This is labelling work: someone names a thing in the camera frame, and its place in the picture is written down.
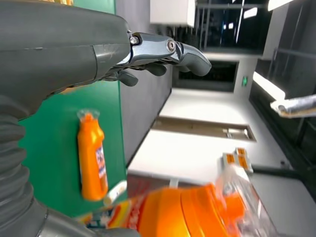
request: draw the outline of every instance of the orange label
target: orange label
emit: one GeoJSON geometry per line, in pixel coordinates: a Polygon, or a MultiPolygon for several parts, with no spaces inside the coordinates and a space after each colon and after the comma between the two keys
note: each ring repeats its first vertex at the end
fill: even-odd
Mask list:
{"type": "Polygon", "coordinates": [[[238,156],[238,161],[239,164],[244,169],[248,169],[248,165],[247,164],[246,158],[244,156],[238,156]]]}
{"type": "Polygon", "coordinates": [[[128,228],[138,230],[146,196],[129,199],[115,206],[103,207],[78,220],[89,229],[128,228]]]}
{"type": "Polygon", "coordinates": [[[245,155],[246,151],[244,148],[237,148],[237,152],[238,153],[238,155],[245,155]]]}
{"type": "Polygon", "coordinates": [[[226,154],[226,158],[229,164],[235,163],[235,157],[233,154],[226,154]]]}

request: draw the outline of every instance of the green exit sign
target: green exit sign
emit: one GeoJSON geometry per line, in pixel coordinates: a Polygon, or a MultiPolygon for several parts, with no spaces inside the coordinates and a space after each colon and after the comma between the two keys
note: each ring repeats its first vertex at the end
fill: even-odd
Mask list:
{"type": "Polygon", "coordinates": [[[241,83],[241,86],[247,86],[247,84],[248,83],[248,77],[243,77],[243,81],[241,83]]]}

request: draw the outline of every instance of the bottle label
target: bottle label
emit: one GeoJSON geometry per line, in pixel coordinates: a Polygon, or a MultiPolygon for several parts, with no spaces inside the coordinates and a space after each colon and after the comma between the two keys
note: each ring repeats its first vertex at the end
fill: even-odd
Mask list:
{"type": "Polygon", "coordinates": [[[128,228],[139,230],[147,195],[128,199],[115,206],[103,207],[77,218],[89,229],[128,228]]]}
{"type": "Polygon", "coordinates": [[[97,166],[99,168],[99,178],[101,178],[104,176],[106,172],[106,161],[104,160],[103,147],[101,146],[97,149],[96,155],[97,155],[97,166]]]}

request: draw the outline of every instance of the white cabinet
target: white cabinet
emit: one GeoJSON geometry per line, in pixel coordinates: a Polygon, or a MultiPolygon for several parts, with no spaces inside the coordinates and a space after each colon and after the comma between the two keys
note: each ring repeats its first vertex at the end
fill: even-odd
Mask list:
{"type": "Polygon", "coordinates": [[[150,23],[194,27],[195,0],[150,0],[150,23]]]}

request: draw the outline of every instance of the plastic wrap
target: plastic wrap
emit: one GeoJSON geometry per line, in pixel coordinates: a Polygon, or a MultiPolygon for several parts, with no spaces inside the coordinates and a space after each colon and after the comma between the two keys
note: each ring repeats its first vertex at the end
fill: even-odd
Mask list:
{"type": "Polygon", "coordinates": [[[316,116],[316,95],[277,100],[271,103],[271,108],[284,118],[303,118],[316,116]]]}
{"type": "Polygon", "coordinates": [[[229,221],[224,221],[230,236],[278,237],[278,234],[244,169],[237,165],[226,167],[216,182],[216,198],[221,200],[229,221]],[[232,218],[241,198],[244,216],[232,218]]]}

